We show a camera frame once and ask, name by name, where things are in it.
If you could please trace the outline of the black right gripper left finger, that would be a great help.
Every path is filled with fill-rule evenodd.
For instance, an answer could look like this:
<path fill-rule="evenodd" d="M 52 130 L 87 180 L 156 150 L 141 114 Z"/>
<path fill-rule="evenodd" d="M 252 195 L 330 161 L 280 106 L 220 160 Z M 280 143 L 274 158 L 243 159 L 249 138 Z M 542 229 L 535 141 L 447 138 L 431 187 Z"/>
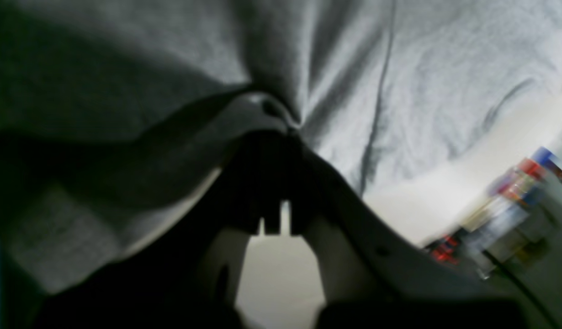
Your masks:
<path fill-rule="evenodd" d="M 281 231 L 287 136 L 250 133 L 192 210 L 190 297 L 234 302 L 250 239 Z"/>

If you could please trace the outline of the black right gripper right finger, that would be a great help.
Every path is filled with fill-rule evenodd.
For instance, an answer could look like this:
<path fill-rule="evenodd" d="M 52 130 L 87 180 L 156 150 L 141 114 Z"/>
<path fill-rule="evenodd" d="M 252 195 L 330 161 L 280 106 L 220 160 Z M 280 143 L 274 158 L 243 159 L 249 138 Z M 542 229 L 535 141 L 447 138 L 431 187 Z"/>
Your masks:
<path fill-rule="evenodd" d="M 386 225 L 342 175 L 288 140 L 292 231 L 312 248 L 327 302 L 427 298 L 428 259 Z"/>

